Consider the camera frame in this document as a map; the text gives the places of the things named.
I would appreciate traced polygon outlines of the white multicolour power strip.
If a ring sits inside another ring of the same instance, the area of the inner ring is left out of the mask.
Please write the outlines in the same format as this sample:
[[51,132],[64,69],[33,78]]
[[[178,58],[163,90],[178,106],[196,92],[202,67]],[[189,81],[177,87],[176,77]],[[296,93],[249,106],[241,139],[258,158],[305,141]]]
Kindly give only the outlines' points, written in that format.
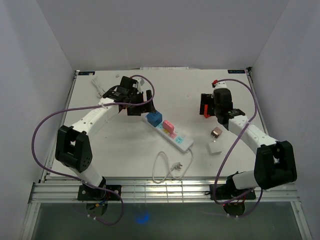
[[[189,170],[191,164],[194,161],[194,153],[192,151],[192,146],[194,145],[194,140],[188,137],[186,134],[184,134],[181,130],[178,128],[174,128],[173,132],[169,132],[167,129],[163,127],[164,123],[167,123],[168,121],[163,120],[160,123],[157,123],[155,126],[153,126],[150,122],[148,122],[147,116],[144,116],[142,120],[147,123],[149,126],[152,126],[152,128],[160,135],[162,136],[168,143],[170,143],[172,146],[174,146],[177,150],[179,150],[183,154],[190,153],[190,161],[186,165],[185,169],[183,170],[182,174],[180,176],[174,176],[173,171],[180,171],[183,168],[183,164],[179,161],[170,164],[169,158],[167,154],[164,151],[159,151],[153,161],[152,166],[152,181],[155,184],[162,184],[166,181],[168,177],[171,177],[173,180],[181,180]],[[155,177],[155,169],[158,157],[160,155],[164,156],[164,160],[166,162],[168,171],[166,175],[162,179],[156,179]]]

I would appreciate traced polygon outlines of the pink plug adapter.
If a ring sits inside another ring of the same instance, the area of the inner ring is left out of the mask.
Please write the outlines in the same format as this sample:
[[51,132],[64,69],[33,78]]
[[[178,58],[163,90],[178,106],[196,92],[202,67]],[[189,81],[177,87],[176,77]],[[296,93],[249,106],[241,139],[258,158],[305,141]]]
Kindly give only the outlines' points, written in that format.
[[168,120],[164,120],[164,121],[162,122],[162,127],[163,127],[166,131],[168,131],[170,134],[172,134],[172,133],[174,132],[174,130],[175,130],[174,125],[173,125],[171,122],[169,122]]

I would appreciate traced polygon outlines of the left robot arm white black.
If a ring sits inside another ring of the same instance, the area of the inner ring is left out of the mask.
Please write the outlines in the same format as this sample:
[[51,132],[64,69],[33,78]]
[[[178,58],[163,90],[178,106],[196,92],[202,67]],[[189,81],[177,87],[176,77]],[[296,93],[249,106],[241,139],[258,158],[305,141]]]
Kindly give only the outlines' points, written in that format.
[[57,132],[55,159],[71,169],[84,185],[88,193],[100,200],[106,195],[105,178],[93,167],[90,140],[113,117],[122,110],[128,116],[155,113],[152,88],[142,91],[148,79],[142,75],[124,76],[118,85],[111,87],[91,107],[79,121],[71,126],[62,125]]

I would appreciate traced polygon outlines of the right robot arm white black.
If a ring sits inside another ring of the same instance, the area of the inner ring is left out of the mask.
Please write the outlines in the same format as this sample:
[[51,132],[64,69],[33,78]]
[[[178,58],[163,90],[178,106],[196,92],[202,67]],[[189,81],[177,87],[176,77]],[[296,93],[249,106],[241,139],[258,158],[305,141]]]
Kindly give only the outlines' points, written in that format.
[[226,183],[209,186],[211,200],[233,200],[245,197],[250,190],[259,187],[268,190],[297,180],[294,149],[288,141],[278,141],[255,125],[246,114],[233,107],[231,91],[216,88],[212,94],[201,94],[200,115],[215,116],[219,124],[237,136],[255,154],[251,171],[236,172],[227,177]]

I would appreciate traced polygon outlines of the red cube socket adapter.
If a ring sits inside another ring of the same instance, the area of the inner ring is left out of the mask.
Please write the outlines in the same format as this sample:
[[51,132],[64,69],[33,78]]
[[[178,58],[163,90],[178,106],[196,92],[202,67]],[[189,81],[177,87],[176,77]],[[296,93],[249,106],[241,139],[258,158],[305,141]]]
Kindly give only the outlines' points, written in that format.
[[209,117],[214,116],[214,115],[215,115],[215,114],[212,113],[212,108],[211,108],[211,106],[209,106],[208,104],[206,104],[206,105],[204,106],[203,116],[204,116],[205,118],[209,118]]

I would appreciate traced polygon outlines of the blue cube socket adapter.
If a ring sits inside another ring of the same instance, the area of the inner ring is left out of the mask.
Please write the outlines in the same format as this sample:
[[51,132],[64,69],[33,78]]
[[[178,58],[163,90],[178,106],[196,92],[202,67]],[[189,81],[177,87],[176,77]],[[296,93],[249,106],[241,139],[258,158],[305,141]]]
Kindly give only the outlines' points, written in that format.
[[160,112],[156,111],[155,113],[149,112],[146,115],[147,122],[151,124],[153,127],[157,127],[163,121],[163,116]]

